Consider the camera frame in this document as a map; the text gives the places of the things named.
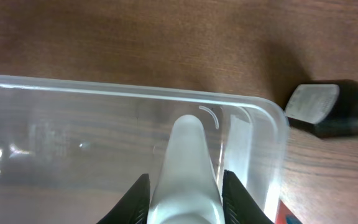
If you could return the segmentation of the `dark syrup bottle white cap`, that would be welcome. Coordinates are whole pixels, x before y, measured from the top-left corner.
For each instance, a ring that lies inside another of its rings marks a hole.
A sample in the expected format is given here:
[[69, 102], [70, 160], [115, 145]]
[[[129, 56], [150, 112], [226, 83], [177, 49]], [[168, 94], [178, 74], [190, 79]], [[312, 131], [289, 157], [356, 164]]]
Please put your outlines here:
[[358, 82], [323, 80], [298, 85], [285, 116], [294, 128], [321, 139], [358, 136]]

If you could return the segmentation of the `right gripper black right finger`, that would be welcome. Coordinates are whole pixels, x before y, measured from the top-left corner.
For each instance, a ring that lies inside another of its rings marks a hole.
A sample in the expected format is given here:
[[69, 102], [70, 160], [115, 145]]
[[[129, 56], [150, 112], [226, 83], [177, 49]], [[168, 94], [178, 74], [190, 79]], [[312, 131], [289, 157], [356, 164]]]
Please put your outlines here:
[[273, 224], [229, 170], [223, 175], [222, 199], [225, 224]]

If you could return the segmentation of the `orange tube white cap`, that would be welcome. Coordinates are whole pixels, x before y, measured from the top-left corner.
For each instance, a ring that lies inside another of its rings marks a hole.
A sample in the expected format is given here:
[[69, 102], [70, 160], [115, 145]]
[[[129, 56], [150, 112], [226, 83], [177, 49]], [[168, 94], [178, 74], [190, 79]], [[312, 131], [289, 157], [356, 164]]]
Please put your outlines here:
[[280, 200], [275, 224], [302, 224], [302, 222]]

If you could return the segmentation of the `white spray bottle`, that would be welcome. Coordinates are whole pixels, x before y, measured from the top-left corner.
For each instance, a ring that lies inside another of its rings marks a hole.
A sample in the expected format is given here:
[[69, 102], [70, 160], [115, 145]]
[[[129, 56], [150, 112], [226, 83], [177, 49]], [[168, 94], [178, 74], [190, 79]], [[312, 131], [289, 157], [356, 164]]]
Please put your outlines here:
[[183, 115], [173, 125], [147, 223], [224, 222], [204, 127]]

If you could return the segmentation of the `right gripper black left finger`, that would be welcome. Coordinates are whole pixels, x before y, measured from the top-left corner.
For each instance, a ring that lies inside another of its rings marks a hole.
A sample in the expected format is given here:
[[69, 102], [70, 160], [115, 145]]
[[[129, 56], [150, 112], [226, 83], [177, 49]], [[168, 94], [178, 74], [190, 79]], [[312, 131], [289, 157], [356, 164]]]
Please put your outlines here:
[[146, 224], [149, 205], [150, 179], [142, 174], [97, 224]]

